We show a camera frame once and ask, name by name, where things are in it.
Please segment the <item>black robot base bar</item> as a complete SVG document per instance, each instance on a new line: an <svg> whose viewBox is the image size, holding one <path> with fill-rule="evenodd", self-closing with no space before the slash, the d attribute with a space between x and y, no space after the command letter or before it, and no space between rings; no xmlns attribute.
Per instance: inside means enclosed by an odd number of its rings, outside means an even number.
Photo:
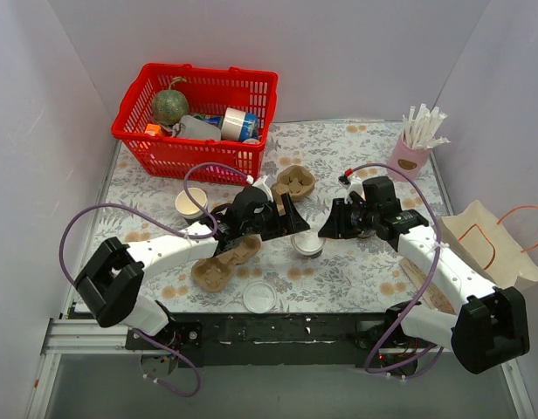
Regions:
<svg viewBox="0 0 538 419"><path fill-rule="evenodd" d="M387 313L181 313L156 338L198 367L363 367Z"/></svg>

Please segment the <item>white plastic coffee lid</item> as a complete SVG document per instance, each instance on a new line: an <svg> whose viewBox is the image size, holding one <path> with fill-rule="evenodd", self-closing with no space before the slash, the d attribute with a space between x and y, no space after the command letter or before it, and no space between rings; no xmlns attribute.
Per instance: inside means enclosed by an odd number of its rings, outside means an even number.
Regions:
<svg viewBox="0 0 538 419"><path fill-rule="evenodd" d="M261 281L249 284L243 293L244 306L250 313L268 313L274 308L276 301L275 289Z"/></svg>

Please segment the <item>dark paper coffee cup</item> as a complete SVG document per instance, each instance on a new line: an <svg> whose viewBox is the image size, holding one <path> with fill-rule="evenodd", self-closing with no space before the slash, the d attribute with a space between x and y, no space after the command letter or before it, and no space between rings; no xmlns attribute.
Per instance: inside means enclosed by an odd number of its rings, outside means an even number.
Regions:
<svg viewBox="0 0 538 419"><path fill-rule="evenodd" d="M304 258L318 258L322 254L322 248L314 250L297 249L296 251Z"/></svg>

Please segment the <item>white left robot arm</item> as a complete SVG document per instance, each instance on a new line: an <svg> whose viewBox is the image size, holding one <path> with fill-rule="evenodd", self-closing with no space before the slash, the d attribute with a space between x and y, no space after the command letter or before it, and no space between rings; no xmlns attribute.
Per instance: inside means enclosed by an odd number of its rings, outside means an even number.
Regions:
<svg viewBox="0 0 538 419"><path fill-rule="evenodd" d="M103 241L74 280L74 287L98 324L124 325L145 333L158 349L176 337L169 311L140 294L141 284L178 265L213 258L237 248L249 236L264 241L309 230L289 195L283 205L253 186L233 202L221 205L183 230L124 244L117 237Z"/></svg>

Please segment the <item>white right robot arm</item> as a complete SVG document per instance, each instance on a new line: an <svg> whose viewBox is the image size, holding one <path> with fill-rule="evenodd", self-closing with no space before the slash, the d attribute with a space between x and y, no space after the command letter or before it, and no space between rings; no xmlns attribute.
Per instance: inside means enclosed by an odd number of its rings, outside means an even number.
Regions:
<svg viewBox="0 0 538 419"><path fill-rule="evenodd" d="M403 209L387 176L361 180L342 175L343 198L334 199L318 235L351 239L371 230L421 271L452 306L452 313L405 302L386 312L384 334L375 344L404 347L415 339L452 351L470 373L527 354L526 302L513 286L502 289L481 276L438 237L438 229L414 209Z"/></svg>

